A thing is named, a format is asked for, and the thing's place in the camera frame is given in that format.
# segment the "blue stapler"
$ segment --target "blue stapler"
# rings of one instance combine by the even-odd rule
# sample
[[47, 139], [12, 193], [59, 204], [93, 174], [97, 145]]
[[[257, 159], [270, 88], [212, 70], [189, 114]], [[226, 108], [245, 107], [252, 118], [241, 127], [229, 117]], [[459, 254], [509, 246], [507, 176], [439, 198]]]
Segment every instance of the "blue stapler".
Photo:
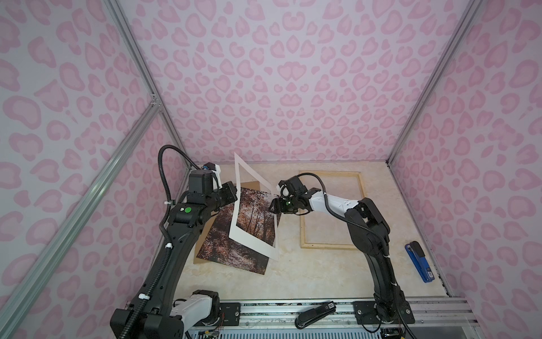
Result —
[[406, 244], [405, 249], [410, 259], [412, 259], [414, 266], [416, 266], [418, 273], [422, 276], [423, 281], [425, 283], [430, 283], [435, 280], [431, 267], [429, 267], [427, 259], [425, 258], [425, 253], [423, 253], [422, 246], [420, 246], [417, 241], [413, 241]]

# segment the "enclosure wall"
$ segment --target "enclosure wall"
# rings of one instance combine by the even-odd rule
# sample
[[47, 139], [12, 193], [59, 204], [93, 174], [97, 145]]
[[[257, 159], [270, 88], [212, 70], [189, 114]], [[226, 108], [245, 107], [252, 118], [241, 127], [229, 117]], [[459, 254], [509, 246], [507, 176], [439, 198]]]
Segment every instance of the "enclosure wall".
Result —
[[488, 2], [392, 172], [488, 338], [542, 331], [542, 6]]

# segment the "pink leopard print wall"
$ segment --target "pink leopard print wall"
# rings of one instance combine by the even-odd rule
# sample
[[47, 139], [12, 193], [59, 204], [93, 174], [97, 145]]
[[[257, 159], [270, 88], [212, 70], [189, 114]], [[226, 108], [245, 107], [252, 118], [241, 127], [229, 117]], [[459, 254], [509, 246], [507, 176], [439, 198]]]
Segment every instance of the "pink leopard print wall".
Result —
[[542, 335], [541, 17], [490, 1], [393, 165], [488, 339]]
[[[15, 338], [105, 339], [109, 320], [143, 283], [162, 238], [165, 212], [158, 150], [171, 144], [157, 117], [136, 147], [91, 220], [23, 321]], [[172, 150], [164, 152], [164, 174], [172, 196], [186, 168]]]
[[100, 0], [0, 4], [0, 308], [149, 101]]
[[466, 0], [122, 0], [195, 160], [386, 159]]

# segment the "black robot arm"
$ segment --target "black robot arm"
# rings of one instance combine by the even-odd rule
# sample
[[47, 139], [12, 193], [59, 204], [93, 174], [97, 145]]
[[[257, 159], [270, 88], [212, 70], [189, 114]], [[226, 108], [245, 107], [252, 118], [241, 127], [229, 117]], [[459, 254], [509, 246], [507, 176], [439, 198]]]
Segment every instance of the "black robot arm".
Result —
[[[322, 186], [307, 189], [299, 177], [316, 177]], [[369, 198], [347, 200], [325, 192], [322, 180], [313, 173], [303, 173], [279, 183], [280, 197], [269, 207], [271, 212], [297, 214], [298, 209], [331, 214], [347, 223], [353, 244], [363, 252], [375, 284], [375, 313], [383, 323], [396, 322], [409, 308], [397, 284], [389, 255], [390, 227]]]

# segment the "brown cardboard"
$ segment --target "brown cardboard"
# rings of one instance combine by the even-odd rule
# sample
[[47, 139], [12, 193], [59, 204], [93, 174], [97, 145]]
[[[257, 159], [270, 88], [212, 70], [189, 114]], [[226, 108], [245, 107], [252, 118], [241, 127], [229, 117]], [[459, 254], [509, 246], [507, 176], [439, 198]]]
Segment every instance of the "brown cardboard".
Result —
[[[255, 189], [259, 191], [260, 182], [259, 181], [242, 182], [241, 187], [248, 188], [248, 189]], [[199, 236], [199, 239], [196, 242], [196, 249], [194, 250], [194, 264], [203, 264], [203, 263], [212, 262], [205, 259], [196, 258], [196, 256], [198, 255], [199, 250], [202, 248], [203, 242], [205, 241], [205, 238], [207, 238], [207, 234], [209, 234], [209, 230], [211, 229], [213, 222], [215, 222], [215, 217], [210, 218], [207, 221], [207, 223], [205, 223], [205, 226], [203, 227], [202, 235]]]

